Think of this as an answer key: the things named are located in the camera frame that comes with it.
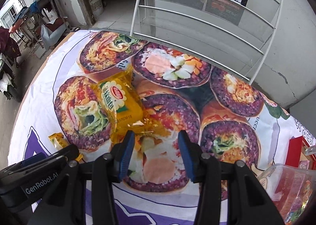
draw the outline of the plastic bag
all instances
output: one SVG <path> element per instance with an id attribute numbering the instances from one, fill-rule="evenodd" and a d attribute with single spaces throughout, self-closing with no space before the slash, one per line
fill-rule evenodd
<path id="1" fill-rule="evenodd" d="M 132 66 L 92 85 L 99 103 L 111 123 L 111 141 L 119 143 L 128 130 L 137 135 L 168 133 L 159 121 L 154 120 L 132 86 Z"/>
<path id="2" fill-rule="evenodd" d="M 64 139 L 64 135 L 59 132 L 59 133 L 54 133 L 50 136 L 48 136 L 49 140 L 51 143 L 53 143 L 55 149 L 61 150 L 67 146 L 69 146 L 69 142 L 67 139 Z M 75 159 L 77 162 L 79 162 L 83 158 L 82 154 L 79 154 L 78 157 Z"/>

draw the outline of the printed tablecloth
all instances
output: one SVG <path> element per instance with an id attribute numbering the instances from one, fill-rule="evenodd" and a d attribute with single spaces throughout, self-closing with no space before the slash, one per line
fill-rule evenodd
<path id="1" fill-rule="evenodd" d="M 146 110 L 170 134 L 135 143 L 129 176 L 113 186 L 120 225 L 193 224 L 199 186 L 185 175 L 177 144 L 181 129 L 204 152 L 227 162 L 241 159 L 256 174 L 285 163 L 291 138 L 303 135 L 309 145 L 316 144 L 278 104 L 198 57 L 119 33 L 83 30 L 51 55 L 30 86 L 12 134 L 9 165 L 39 152 L 54 153 L 48 136 L 56 132 L 76 144 L 85 161 L 108 152 L 111 125 L 90 84 L 128 65 Z M 120 97 L 116 101 L 124 106 Z M 91 215 L 88 182 L 87 224 Z M 222 183 L 221 223 L 226 220 Z"/>

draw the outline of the concrete floor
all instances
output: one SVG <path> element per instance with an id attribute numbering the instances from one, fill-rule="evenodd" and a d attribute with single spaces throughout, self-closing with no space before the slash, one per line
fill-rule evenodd
<path id="1" fill-rule="evenodd" d="M 32 82 L 37 71 L 46 60 L 46 57 L 52 52 L 49 50 L 41 59 L 39 59 L 30 48 L 20 46 L 22 56 L 18 58 L 20 67 L 16 71 L 15 83 L 18 86 L 18 91 L 25 95 L 30 83 Z M 0 170 L 8 166 L 8 153 L 10 146 L 11 133 L 15 121 L 15 117 L 19 110 L 20 103 L 15 100 L 7 100 L 0 93 Z"/>

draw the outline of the tiled floor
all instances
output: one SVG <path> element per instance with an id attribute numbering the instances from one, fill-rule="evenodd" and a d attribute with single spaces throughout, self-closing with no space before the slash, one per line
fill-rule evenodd
<path id="1" fill-rule="evenodd" d="M 129 32 L 131 30 L 135 2 L 136 0 L 108 0 L 104 12 L 97 17 L 93 28 L 108 28 Z M 137 30 L 138 28 L 139 18 L 136 16 L 135 29 Z"/>

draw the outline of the yellow plastic wrapper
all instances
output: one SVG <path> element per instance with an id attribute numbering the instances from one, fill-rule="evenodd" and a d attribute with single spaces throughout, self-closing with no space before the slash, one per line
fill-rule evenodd
<path id="1" fill-rule="evenodd" d="M 128 130 L 147 135 L 167 133 L 161 123 L 150 117 L 132 86 L 132 66 L 92 85 L 99 103 L 111 123 L 111 141 L 119 143 Z"/>
<path id="2" fill-rule="evenodd" d="M 53 143 L 55 149 L 61 150 L 67 146 L 69 146 L 69 143 L 66 139 L 64 139 L 64 135 L 62 133 L 54 133 L 50 136 L 48 136 L 51 143 Z M 83 158 L 82 154 L 79 154 L 78 157 L 75 159 L 77 162 L 79 162 Z"/>

